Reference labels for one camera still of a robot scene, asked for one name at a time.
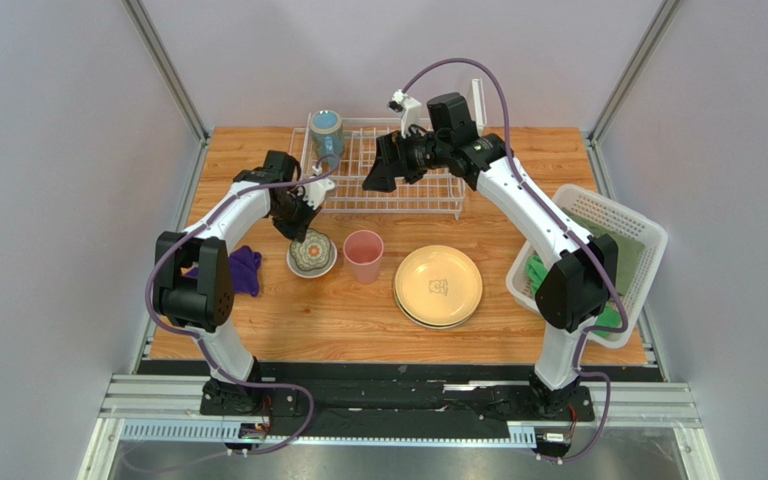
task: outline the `white wire dish rack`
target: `white wire dish rack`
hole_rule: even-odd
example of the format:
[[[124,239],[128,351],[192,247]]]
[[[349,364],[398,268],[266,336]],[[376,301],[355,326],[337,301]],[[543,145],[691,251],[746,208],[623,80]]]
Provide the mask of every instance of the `white wire dish rack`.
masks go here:
[[[484,95],[480,79],[471,82],[468,101],[479,127],[484,128]],[[427,119],[423,127],[429,127]],[[464,208],[466,185],[446,170],[429,172],[419,182],[408,185],[398,180],[395,192],[367,192],[361,185],[375,162],[375,139],[399,128],[399,119],[344,118],[345,151],[338,172],[331,176],[336,190],[326,199],[323,212],[353,213],[448,213],[459,218]],[[307,127],[292,132],[289,152],[301,161],[305,175],[316,162],[313,139]]]

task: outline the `dish rack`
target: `dish rack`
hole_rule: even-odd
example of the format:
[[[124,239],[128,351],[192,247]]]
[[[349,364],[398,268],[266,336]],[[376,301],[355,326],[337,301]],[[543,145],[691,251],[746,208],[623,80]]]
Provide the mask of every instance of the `dish rack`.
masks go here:
[[[471,81],[469,92],[467,100],[473,107],[473,116],[481,135],[487,118],[481,79]],[[306,125],[310,125],[311,116],[308,116]],[[422,123],[420,126],[430,128],[428,119],[423,119]],[[399,127],[398,118],[343,118],[345,150],[339,171],[330,177],[337,188],[326,198],[323,212],[448,213],[455,215],[456,219],[460,217],[467,187],[463,180],[446,170],[429,172],[413,185],[397,180],[396,191],[391,193],[363,190],[363,180],[375,162],[375,139]],[[301,160],[304,174],[310,175],[316,153],[309,128],[293,130],[289,152]]]
[[[598,193],[586,190],[577,185],[562,185],[553,196],[556,205],[597,223],[615,233],[637,240],[644,245],[644,250],[638,257],[638,265],[633,275],[632,283],[627,294],[621,298],[627,311],[630,325],[624,333],[612,333],[606,338],[595,333],[588,334],[588,339],[609,348],[620,348],[626,345],[632,335],[633,327],[638,322],[641,309],[656,270],[662,261],[665,247],[668,244],[668,234],[659,224],[649,220],[644,215],[635,212]],[[514,295],[520,305],[538,312],[535,298],[532,296],[532,281],[526,274],[526,262],[535,253],[535,249],[527,241],[514,265],[508,271],[505,284],[508,291]]]

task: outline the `blue mug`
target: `blue mug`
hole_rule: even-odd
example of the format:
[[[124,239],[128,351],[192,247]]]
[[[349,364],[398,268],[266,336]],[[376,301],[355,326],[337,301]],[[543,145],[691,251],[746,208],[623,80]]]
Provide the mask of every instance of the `blue mug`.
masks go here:
[[[322,110],[313,115],[310,119],[310,133],[317,159],[329,153],[342,158],[345,150],[343,119],[337,112]]]

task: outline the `gray floor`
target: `gray floor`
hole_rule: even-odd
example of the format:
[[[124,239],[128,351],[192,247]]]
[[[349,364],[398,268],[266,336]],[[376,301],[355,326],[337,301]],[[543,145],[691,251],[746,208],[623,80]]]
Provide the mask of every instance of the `gray floor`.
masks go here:
[[[578,450],[592,431],[577,430]],[[122,444],[127,460],[142,468],[164,468],[219,452],[211,443]],[[263,457],[222,457],[162,475],[136,473],[116,465],[111,478],[162,479],[685,479],[671,429],[606,431],[578,462],[555,466],[531,451],[493,448],[290,446]]]

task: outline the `white saucer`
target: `white saucer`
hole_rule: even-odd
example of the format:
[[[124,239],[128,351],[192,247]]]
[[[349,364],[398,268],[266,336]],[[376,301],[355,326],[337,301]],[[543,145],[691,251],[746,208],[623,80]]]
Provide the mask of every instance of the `white saucer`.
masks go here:
[[[328,263],[322,268],[316,268],[313,270],[301,270],[298,268],[298,264],[295,263],[295,259],[289,253],[289,249],[286,250],[286,265],[292,270],[292,273],[298,275],[301,278],[318,278],[331,271],[334,268],[334,264],[337,263],[337,245],[334,244],[334,240],[331,240],[331,254],[328,256]]]

